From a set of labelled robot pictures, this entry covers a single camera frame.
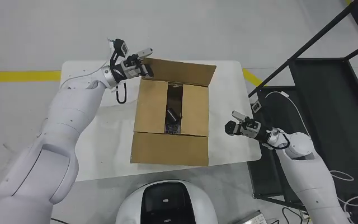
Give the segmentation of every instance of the black shelf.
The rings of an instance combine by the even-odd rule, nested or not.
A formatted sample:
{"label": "black shelf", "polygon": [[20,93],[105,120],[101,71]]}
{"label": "black shelf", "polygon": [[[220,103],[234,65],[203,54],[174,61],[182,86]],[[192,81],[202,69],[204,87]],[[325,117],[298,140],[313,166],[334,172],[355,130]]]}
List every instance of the black shelf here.
{"label": "black shelf", "polygon": [[[262,109],[254,114],[256,120],[287,133],[306,133],[296,109],[288,99],[280,94],[265,98],[273,91],[284,91],[290,96],[303,117],[316,151],[327,167],[355,178],[349,184],[335,179],[337,195],[342,200],[358,195],[358,146],[355,144],[358,138],[358,80],[349,62],[358,54],[358,50],[344,58],[298,57],[350,12],[357,11],[357,4],[358,1],[354,1],[346,7],[249,94],[249,97],[257,94],[262,104]],[[287,66],[295,86],[264,87]],[[305,210],[289,186],[276,153],[264,146],[261,146],[261,152],[260,160],[248,163],[254,197]],[[284,201],[271,198],[278,195],[284,196]]]}

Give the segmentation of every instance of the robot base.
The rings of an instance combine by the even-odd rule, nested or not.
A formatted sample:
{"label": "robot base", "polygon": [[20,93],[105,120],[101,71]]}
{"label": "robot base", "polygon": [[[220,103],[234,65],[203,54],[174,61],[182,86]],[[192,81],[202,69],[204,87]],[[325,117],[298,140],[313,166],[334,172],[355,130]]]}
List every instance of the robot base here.
{"label": "robot base", "polygon": [[147,184],[130,194],[119,208],[116,224],[218,224],[209,196],[182,180]]}

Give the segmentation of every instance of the cable connector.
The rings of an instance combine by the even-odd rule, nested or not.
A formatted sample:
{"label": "cable connector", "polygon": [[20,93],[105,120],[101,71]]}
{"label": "cable connector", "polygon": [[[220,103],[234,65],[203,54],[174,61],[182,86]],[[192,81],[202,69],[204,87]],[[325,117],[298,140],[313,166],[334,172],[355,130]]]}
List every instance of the cable connector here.
{"label": "cable connector", "polygon": [[283,95],[283,96],[286,97],[286,98],[289,98],[289,97],[290,97],[290,95],[288,95],[286,92],[281,91],[280,93],[281,93],[281,95]]}

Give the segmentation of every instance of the black cable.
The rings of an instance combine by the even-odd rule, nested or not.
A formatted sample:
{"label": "black cable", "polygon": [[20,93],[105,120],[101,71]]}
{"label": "black cable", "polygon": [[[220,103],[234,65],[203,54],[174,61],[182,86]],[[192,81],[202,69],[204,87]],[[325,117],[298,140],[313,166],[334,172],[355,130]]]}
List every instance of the black cable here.
{"label": "black cable", "polygon": [[51,218],[51,220],[56,221],[56,222],[60,222],[60,223],[63,223],[63,224],[69,224],[68,222],[64,222],[64,221],[61,221],[61,220],[57,220],[57,219],[55,219],[55,218]]}
{"label": "black cable", "polygon": [[288,223],[288,224],[290,224],[290,222],[289,222],[289,220],[287,219],[287,217],[286,217],[286,215],[285,215],[285,209],[287,209],[288,211],[290,211],[290,212],[292,212],[293,214],[296,214],[298,217],[300,217],[300,224],[302,224],[303,223],[303,219],[302,219],[302,217],[299,215],[299,214],[297,214],[297,213],[295,213],[294,211],[292,211],[291,209],[289,209],[288,207],[284,207],[284,208],[282,208],[282,214],[284,214],[284,217],[285,217],[285,219],[286,219],[286,222]]}
{"label": "black cable", "polygon": [[283,147],[276,147],[276,146],[272,146],[270,145],[268,142],[266,142],[267,145],[269,145],[271,148],[275,149],[275,150],[284,150],[285,148],[288,148],[290,146],[290,141],[289,139],[286,137],[285,134],[282,133],[282,135],[284,136],[284,138],[286,139],[287,141],[287,145],[286,146],[283,146]]}
{"label": "black cable", "polygon": [[127,85],[126,85],[126,83],[123,83],[123,85],[124,85],[124,100],[123,101],[119,100],[118,86],[116,86],[116,98],[117,98],[117,102],[119,104],[124,104],[127,102]]}

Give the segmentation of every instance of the box flap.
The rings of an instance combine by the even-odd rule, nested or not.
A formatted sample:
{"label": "box flap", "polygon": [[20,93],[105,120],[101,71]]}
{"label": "box flap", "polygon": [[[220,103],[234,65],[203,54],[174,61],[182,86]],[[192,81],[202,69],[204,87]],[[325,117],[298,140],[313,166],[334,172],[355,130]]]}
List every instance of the box flap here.
{"label": "box flap", "polygon": [[167,82],[140,81],[134,123],[135,132],[164,132],[167,90]]}
{"label": "box flap", "polygon": [[150,64],[154,73],[154,80],[189,83],[200,86],[208,86],[215,72],[216,66],[173,62],[146,58],[145,63]]}
{"label": "box flap", "polygon": [[209,136],[209,88],[183,85],[181,134]]}
{"label": "box flap", "polygon": [[208,137],[135,132],[130,162],[208,166]]}

